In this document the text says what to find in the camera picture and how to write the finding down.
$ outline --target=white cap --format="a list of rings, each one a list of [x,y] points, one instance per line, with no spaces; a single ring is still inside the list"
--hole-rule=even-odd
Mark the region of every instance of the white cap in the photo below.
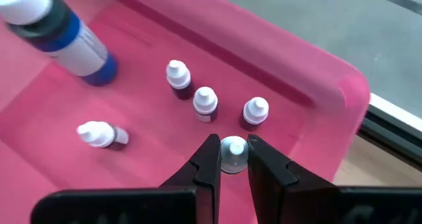
[[[43,18],[53,0],[0,0],[0,16],[11,24],[25,25]]]
[[[259,125],[267,118],[269,109],[270,106],[264,98],[252,98],[243,108],[243,118],[251,125]]]
[[[167,65],[166,74],[172,88],[183,89],[191,83],[191,72],[182,61],[171,60]]]
[[[113,142],[126,144],[129,135],[126,131],[118,127],[112,127],[106,122],[89,121],[80,125],[76,132],[82,141],[95,148],[105,148]]]
[[[211,114],[217,108],[217,104],[218,98],[216,93],[207,86],[197,89],[193,96],[193,107],[200,114]]]
[[[222,171],[236,174],[248,165],[248,143],[239,136],[228,136],[222,140]]]

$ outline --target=pink plastic tray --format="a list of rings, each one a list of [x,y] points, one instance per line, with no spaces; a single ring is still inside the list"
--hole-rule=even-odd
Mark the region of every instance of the pink plastic tray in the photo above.
[[[95,88],[9,33],[0,73],[0,220],[27,223],[35,202],[64,188],[158,186],[210,133],[246,137],[237,119],[254,96],[270,103],[255,132],[332,179],[369,102],[363,75],[224,0],[66,0],[119,61]],[[219,97],[214,123],[173,96],[170,59]],[[126,128],[121,152],[83,144],[75,128],[104,120]],[[220,223],[256,223],[247,173],[222,175]]]

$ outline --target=bottle label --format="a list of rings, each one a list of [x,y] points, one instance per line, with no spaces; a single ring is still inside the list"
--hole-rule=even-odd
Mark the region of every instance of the bottle label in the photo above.
[[[97,72],[108,56],[105,45],[82,21],[76,38],[67,47],[46,53],[77,76],[88,76]]]
[[[202,122],[211,122],[211,115],[201,115],[200,113],[196,113],[198,119]]]

